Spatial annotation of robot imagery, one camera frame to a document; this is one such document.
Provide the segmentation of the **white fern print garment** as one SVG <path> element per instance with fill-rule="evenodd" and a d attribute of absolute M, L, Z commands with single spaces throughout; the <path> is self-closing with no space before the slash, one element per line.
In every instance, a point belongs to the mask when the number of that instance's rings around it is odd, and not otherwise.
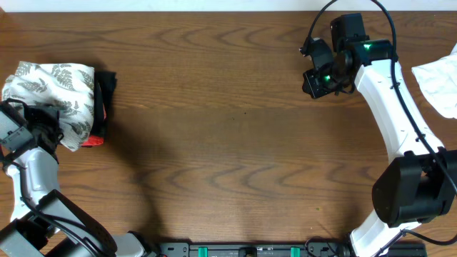
<path fill-rule="evenodd" d="M 56 107 L 64 135 L 61 144 L 77 151 L 88 140 L 94 124 L 94 75 L 95 69 L 83 64 L 21 61 L 6 79 L 1 99 Z"/>

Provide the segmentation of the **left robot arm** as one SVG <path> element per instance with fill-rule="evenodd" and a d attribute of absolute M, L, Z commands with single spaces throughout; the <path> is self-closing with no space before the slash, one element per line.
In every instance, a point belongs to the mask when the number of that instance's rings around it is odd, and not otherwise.
<path fill-rule="evenodd" d="M 112 236 L 98 221 L 61 192 L 56 148 L 64 137 L 59 110 L 29 106 L 17 99 L 1 102 L 1 156 L 14 183 L 15 206 L 1 230 L 1 250 L 8 256 L 42 256 L 58 232 L 65 239 L 48 256 L 149 256 L 153 249 L 137 233 Z"/>

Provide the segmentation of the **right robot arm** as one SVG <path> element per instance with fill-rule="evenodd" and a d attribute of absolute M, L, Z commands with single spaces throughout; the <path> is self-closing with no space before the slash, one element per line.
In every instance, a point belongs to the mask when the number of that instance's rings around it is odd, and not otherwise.
<path fill-rule="evenodd" d="M 313 99 L 359 92 L 383 137 L 388 167 L 371 192 L 373 209 L 350 232 L 343 256 L 386 256 L 406 234 L 446 215 L 456 197 L 456 152 L 423 119 L 402 77 L 395 39 L 373 40 L 360 14 L 331 22 L 332 42 L 307 36 L 312 61 L 303 91 Z"/>

